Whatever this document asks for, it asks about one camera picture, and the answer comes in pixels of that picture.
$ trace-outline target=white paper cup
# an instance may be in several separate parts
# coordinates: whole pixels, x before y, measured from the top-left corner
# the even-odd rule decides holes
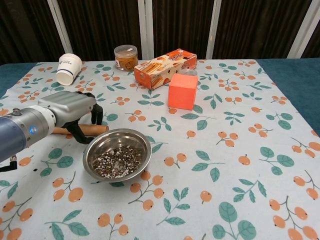
[[[80,57],[72,53],[63,54],[59,58],[59,65],[56,71],[56,80],[61,85],[71,85],[80,72],[82,61]]]

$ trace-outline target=metal bowl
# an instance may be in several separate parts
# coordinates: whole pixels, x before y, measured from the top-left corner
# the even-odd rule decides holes
[[[96,173],[94,163],[99,155],[104,152],[116,149],[118,147],[130,145],[133,148],[139,149],[142,152],[141,165],[139,168],[119,178],[105,178]],[[149,140],[142,133],[126,128],[119,128],[107,131],[97,136],[85,149],[83,154],[84,169],[95,179],[106,182],[116,183],[133,178],[141,173],[151,158],[151,144]]]

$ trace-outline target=dark curtain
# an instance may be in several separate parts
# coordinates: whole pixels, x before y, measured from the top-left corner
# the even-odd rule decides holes
[[[56,62],[64,54],[46,0],[1,0],[0,16],[0,65]]]
[[[320,21],[302,54],[302,58],[320,58]]]
[[[223,0],[212,58],[286,58],[311,1]]]
[[[58,0],[73,53],[83,61],[114,60],[114,48],[141,39],[137,0]]]
[[[214,0],[152,0],[154,56],[181,48],[206,58]]]

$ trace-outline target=wooden handle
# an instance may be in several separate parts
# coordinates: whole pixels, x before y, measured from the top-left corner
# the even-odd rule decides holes
[[[79,124],[82,132],[86,136],[98,136],[109,130],[108,126],[104,125],[89,125],[89,124]],[[67,129],[61,127],[55,127],[53,130],[54,134],[71,134]]]

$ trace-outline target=tablecloth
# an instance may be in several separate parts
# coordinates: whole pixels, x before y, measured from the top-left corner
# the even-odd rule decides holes
[[[114,62],[84,62],[71,86],[40,62],[0,99],[0,114],[58,91],[91,92],[103,124],[146,135],[139,176],[97,182],[85,145],[50,135],[1,173],[4,239],[317,239],[320,140],[255,60],[199,60],[192,111],[167,106]],[[90,115],[81,119],[90,123]]]

